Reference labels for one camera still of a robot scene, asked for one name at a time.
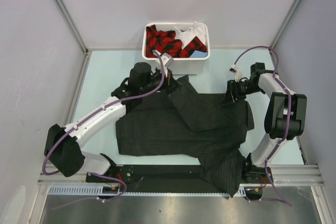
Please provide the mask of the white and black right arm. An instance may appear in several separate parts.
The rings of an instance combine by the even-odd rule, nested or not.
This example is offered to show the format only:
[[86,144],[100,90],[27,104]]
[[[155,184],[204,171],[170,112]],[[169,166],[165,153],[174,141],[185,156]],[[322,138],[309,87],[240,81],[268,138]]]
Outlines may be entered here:
[[307,97],[290,90],[275,70],[267,70],[257,62],[250,67],[250,77],[232,65],[234,79],[227,82],[222,104],[241,101],[249,94],[261,92],[269,97],[264,119],[265,135],[257,148],[248,154],[242,169],[242,178],[247,183],[269,182],[268,168],[273,156],[287,141],[300,136],[304,131]]

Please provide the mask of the dark pinstriped long sleeve shirt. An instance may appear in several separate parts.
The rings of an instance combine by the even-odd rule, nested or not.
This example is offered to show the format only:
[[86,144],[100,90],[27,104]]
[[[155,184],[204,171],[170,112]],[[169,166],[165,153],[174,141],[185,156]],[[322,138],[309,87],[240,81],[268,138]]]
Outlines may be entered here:
[[246,100],[223,105],[223,97],[198,93],[188,76],[178,78],[172,93],[145,97],[116,122],[119,153],[197,158],[202,179],[235,195],[245,163],[239,149],[254,120]]

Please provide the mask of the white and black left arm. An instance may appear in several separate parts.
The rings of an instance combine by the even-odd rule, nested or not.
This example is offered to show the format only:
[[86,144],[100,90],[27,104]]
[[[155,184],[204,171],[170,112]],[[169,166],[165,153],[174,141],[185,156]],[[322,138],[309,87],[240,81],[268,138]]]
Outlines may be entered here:
[[44,150],[46,163],[51,162],[56,173],[65,177],[78,172],[98,174],[105,182],[115,178],[114,163],[107,155],[87,153],[82,148],[108,124],[117,121],[141,104],[143,98],[170,87],[173,74],[165,65],[153,70],[146,62],[138,62],[129,76],[111,92],[111,95],[88,115],[65,126],[54,124],[48,130]]

